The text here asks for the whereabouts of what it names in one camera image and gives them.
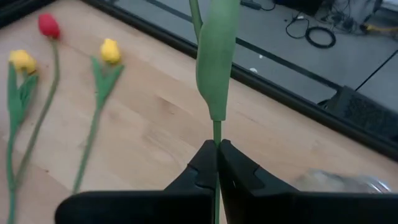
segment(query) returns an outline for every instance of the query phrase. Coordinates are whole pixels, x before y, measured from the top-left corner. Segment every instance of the artificial tulip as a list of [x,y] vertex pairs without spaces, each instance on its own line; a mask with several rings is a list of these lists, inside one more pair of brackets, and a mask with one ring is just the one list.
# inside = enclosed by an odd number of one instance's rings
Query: artificial tulip
[[25,50],[11,51],[9,61],[14,64],[17,72],[26,70],[31,74],[36,70],[36,61]]
[[105,62],[115,64],[120,61],[120,51],[118,43],[115,40],[105,39],[101,46],[102,59]]
[[51,14],[39,15],[39,30],[47,37],[57,39],[60,36],[58,23]]

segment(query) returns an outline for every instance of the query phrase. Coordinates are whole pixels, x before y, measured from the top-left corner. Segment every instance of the flower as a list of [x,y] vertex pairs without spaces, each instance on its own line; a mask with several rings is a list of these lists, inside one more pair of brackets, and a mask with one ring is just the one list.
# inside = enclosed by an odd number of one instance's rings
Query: flower
[[58,23],[51,14],[39,15],[39,30],[47,37],[57,39],[60,36]]
[[26,70],[30,74],[36,70],[36,61],[25,50],[11,51],[9,61],[18,72]]
[[118,43],[115,40],[105,39],[101,46],[101,55],[105,62],[118,63],[120,61]]

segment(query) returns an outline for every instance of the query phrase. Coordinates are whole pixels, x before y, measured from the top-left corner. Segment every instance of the red tulip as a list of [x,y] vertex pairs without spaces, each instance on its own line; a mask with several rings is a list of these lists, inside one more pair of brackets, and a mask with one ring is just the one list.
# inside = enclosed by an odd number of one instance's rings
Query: red tulip
[[39,15],[39,30],[47,37],[57,39],[60,36],[58,23],[51,14]]

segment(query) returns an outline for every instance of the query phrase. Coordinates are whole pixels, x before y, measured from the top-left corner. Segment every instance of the green stem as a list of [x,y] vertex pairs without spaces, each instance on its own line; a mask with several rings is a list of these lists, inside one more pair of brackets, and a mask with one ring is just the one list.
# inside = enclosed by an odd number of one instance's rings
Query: green stem
[[16,202],[16,185],[14,180],[14,171],[12,168],[12,150],[14,148],[16,130],[11,128],[10,137],[7,145],[7,183],[9,192],[9,212],[7,224],[13,224],[15,222],[15,202]]
[[[213,140],[217,150],[221,143],[221,121],[213,121]],[[215,197],[215,223],[220,223],[220,178],[217,173],[216,181],[216,197]]]
[[200,16],[198,0],[189,0],[189,6],[191,9],[193,28],[195,30],[195,35],[199,44],[199,34],[203,22]]
[[59,80],[60,80],[60,62],[59,62],[59,56],[58,56],[57,41],[54,40],[54,39],[51,39],[50,41],[51,41],[52,50],[53,50],[53,54],[54,54],[54,64],[55,64],[54,74],[55,75],[54,75],[54,79],[53,79],[53,82],[52,82],[52,85],[51,85],[51,89],[50,89],[49,95],[47,96],[47,99],[45,101],[44,107],[43,107],[43,109],[42,109],[42,111],[40,113],[39,120],[37,121],[37,123],[35,125],[33,133],[30,136],[26,152],[24,154],[24,157],[22,158],[21,165],[20,165],[19,170],[17,172],[17,175],[16,175],[16,185],[17,186],[19,186],[19,184],[21,183],[23,175],[24,175],[24,173],[26,171],[26,167],[27,167],[27,165],[29,163],[29,160],[30,160],[30,157],[32,155],[32,151],[33,151],[33,148],[35,146],[37,136],[39,135],[40,127],[41,127],[41,125],[42,125],[42,123],[44,121],[44,118],[45,118],[47,112],[49,111],[52,99],[53,99],[54,94],[55,94],[55,90],[57,89],[58,83],[59,83]]
[[87,166],[87,161],[88,161],[88,158],[91,153],[91,148],[93,146],[93,142],[95,140],[95,135],[97,132],[97,126],[98,126],[98,121],[100,118],[101,109],[102,109],[101,105],[97,105],[97,107],[95,109],[93,120],[91,121],[91,128],[90,128],[90,133],[87,138],[87,144],[85,147],[85,151],[83,153],[83,157],[81,158],[80,167],[79,167],[79,171],[77,173],[76,179],[75,179],[75,183],[73,184],[72,194],[78,193],[78,191],[80,189],[81,181],[83,180],[83,176],[85,174],[85,169]]

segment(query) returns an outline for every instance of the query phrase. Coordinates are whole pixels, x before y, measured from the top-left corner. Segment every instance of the wood grain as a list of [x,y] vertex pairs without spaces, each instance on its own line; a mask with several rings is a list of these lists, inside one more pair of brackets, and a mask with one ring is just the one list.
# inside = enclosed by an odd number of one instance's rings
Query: wood grain
[[[0,163],[8,137],[9,51],[27,50],[40,67],[39,90],[17,137],[16,164],[52,81],[50,44],[37,29],[41,12],[51,12],[62,30],[61,80],[19,192],[18,223],[53,223],[57,204],[71,190],[95,107],[89,56],[98,56],[105,38],[118,41],[126,69],[101,116],[82,190],[167,186],[212,137],[196,89],[195,61],[80,1],[57,1],[0,30]],[[223,130],[224,138],[287,182],[308,169],[323,169],[375,175],[398,189],[396,163],[234,80]],[[0,222],[5,223],[5,166],[0,178]]]

